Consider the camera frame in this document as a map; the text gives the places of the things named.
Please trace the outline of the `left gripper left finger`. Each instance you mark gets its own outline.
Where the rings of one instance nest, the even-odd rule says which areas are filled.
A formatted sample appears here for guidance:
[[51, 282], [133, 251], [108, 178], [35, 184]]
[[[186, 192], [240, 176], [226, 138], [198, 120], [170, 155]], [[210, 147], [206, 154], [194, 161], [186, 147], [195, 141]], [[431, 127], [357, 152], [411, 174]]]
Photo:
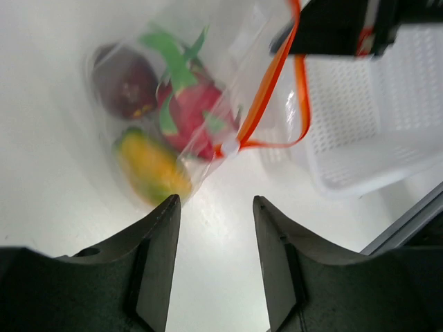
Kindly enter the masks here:
[[2, 331], [164, 331], [181, 202], [73, 256], [1, 249]]

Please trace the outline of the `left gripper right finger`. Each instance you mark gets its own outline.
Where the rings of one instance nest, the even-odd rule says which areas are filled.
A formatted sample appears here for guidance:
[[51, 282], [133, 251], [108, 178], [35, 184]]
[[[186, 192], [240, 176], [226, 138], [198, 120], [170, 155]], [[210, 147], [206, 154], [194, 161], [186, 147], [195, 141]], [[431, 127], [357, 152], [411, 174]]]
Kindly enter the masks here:
[[262, 196], [253, 215], [272, 331], [442, 330], [442, 238], [434, 232], [363, 255]]

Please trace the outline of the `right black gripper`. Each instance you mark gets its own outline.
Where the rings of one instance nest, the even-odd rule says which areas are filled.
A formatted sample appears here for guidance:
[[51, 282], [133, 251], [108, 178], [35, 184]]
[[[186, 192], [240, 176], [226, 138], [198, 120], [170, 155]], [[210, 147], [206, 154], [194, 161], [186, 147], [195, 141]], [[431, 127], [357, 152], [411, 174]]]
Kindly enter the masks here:
[[434, 0], [313, 0], [301, 10], [291, 55], [381, 56], [400, 26], [441, 24]]

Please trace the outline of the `yellow green mango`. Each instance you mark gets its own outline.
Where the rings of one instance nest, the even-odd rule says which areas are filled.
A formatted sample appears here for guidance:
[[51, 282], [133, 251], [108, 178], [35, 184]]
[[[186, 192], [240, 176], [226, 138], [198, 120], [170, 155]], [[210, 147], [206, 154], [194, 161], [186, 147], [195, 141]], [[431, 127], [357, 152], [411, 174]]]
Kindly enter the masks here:
[[145, 202], [159, 205], [173, 194], [182, 199], [191, 195], [193, 185], [186, 167], [142, 129], [127, 128], [113, 150], [122, 173]]

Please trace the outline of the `clear zip bag orange zipper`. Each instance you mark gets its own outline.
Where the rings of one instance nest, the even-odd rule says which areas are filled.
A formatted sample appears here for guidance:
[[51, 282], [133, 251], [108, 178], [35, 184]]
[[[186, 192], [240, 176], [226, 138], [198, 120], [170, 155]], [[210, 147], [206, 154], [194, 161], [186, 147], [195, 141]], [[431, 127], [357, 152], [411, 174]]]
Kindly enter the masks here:
[[307, 135], [305, 58], [289, 53], [301, 10], [299, 1], [164, 1], [87, 56], [88, 110], [133, 200], [185, 201], [229, 156]]

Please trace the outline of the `pink dragon fruit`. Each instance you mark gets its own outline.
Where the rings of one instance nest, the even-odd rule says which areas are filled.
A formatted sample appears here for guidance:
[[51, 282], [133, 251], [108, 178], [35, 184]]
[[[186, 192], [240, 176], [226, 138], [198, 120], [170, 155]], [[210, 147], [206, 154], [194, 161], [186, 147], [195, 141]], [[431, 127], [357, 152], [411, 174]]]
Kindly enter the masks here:
[[155, 50], [166, 69], [156, 88], [160, 108], [159, 127], [168, 143], [179, 152], [211, 161], [215, 146], [239, 129], [228, 92], [199, 59], [208, 27], [188, 45], [157, 28], [139, 37], [142, 46]]

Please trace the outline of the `dark red apple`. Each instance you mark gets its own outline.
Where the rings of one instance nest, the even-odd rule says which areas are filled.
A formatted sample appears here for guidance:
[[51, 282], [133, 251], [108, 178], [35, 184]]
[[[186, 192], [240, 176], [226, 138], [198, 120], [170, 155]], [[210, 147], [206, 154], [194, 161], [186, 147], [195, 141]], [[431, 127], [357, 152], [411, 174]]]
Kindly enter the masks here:
[[98, 101], [117, 118], [135, 120], [157, 109], [157, 76], [141, 54], [126, 46], [98, 48], [91, 80]]

